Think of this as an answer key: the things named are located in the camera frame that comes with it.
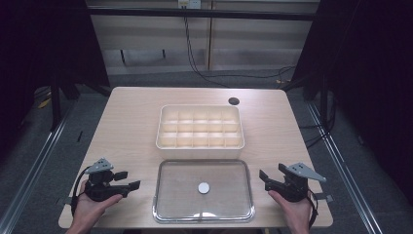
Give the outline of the person's right hand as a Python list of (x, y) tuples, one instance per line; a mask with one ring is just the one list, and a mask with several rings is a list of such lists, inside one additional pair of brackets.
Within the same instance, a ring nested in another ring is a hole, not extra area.
[(311, 204), (308, 200), (302, 200), (297, 203), (288, 202), (277, 191), (271, 190), (268, 192), (283, 211), (284, 220), (287, 227), (296, 229), (309, 229)]

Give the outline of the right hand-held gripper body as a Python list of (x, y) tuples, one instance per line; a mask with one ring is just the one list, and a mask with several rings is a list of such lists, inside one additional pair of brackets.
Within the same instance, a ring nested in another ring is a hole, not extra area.
[(287, 166), (287, 169), (288, 174), (284, 175), (281, 195), (288, 202), (299, 202), (307, 197), (309, 179), (326, 182), (326, 178), (323, 175), (316, 173), (304, 163)]

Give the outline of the metal floor rail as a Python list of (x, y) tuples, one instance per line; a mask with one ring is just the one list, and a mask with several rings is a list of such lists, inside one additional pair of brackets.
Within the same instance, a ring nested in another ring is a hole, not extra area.
[(309, 102), (307, 104), (307, 107), (309, 109), (309, 112), (312, 116), (314, 123), (316, 124), (323, 144), (329, 152), (329, 155), (335, 165), (335, 168), (337, 169), (338, 174), (342, 178), (346, 190), (348, 191), (368, 234), (384, 234), (378, 219), (376, 218), (370, 205), (367, 203), (365, 197), (360, 191), (333, 136), (325, 127), (321, 125), (321, 117), (316, 105), (312, 102)]
[(28, 202), (33, 188), (35, 187), (40, 174), (46, 167), (52, 151), (54, 150), (55, 145), (65, 128), (67, 118), (70, 116), (75, 105), (75, 101), (69, 102), (64, 115), (57, 122), (56, 126), (49, 132), (44, 145), (38, 153), (36, 160), (30, 167), (30, 170), (19, 187), (18, 192), (14, 195), (14, 199), (12, 200), (10, 206), (0, 219), (0, 234), (12, 234), (19, 217)]

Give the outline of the clear plastic box lid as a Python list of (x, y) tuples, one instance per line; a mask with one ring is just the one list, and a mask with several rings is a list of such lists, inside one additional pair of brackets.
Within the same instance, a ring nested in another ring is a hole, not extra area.
[[(208, 194), (198, 191), (201, 182), (209, 184)], [(245, 222), (254, 213), (241, 160), (169, 160), (159, 167), (153, 217), (160, 223)]]

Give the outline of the black horizontal bar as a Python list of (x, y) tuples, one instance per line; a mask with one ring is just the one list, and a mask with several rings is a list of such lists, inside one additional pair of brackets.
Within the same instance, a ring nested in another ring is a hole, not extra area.
[(90, 15), (100, 16), (134, 16), (134, 17), (178, 17), (208, 19), (243, 19), (243, 20), (317, 20), (317, 14), (221, 11), (221, 10), (187, 10), (187, 9), (143, 9), (143, 8), (109, 8), (89, 7)]

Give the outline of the white wall power outlet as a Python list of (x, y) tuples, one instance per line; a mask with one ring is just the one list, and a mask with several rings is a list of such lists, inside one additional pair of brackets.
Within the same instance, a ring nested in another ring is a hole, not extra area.
[(200, 10), (202, 8), (201, 0), (177, 0), (179, 9)]

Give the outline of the person's left hand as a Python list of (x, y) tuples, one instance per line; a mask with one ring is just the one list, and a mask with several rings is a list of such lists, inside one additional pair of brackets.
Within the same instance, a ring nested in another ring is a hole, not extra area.
[(89, 230), (94, 227), (105, 211), (120, 202), (123, 196), (117, 194), (102, 202), (96, 202), (84, 193), (85, 187), (86, 182), (83, 181), (72, 225), (79, 229)]

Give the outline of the black curtain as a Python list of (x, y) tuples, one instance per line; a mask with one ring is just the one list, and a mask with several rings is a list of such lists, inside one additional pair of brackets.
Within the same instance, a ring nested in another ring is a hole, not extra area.
[(0, 160), (16, 144), (37, 89), (109, 85), (86, 0), (0, 0)]
[(328, 88), (413, 206), (413, 0), (319, 0), (293, 82)]

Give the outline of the white compartment storage box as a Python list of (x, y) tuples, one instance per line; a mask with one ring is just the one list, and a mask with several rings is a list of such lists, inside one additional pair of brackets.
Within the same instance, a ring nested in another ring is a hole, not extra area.
[(233, 105), (165, 105), (156, 146), (166, 160), (238, 159), (244, 148), (240, 111)]

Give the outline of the black metal stand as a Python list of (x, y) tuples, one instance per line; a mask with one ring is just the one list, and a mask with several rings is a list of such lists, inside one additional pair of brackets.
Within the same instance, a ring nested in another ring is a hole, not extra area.
[(51, 131), (54, 131), (61, 120), (59, 83), (58, 79), (55, 76), (53, 76), (51, 79), (51, 100), (53, 112)]

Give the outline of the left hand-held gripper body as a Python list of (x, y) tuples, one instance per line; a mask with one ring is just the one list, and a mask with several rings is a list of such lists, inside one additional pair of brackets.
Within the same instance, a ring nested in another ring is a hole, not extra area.
[(102, 202), (112, 196), (110, 182), (113, 180), (114, 166), (105, 158), (100, 158), (86, 169), (89, 176), (85, 193), (96, 202)]

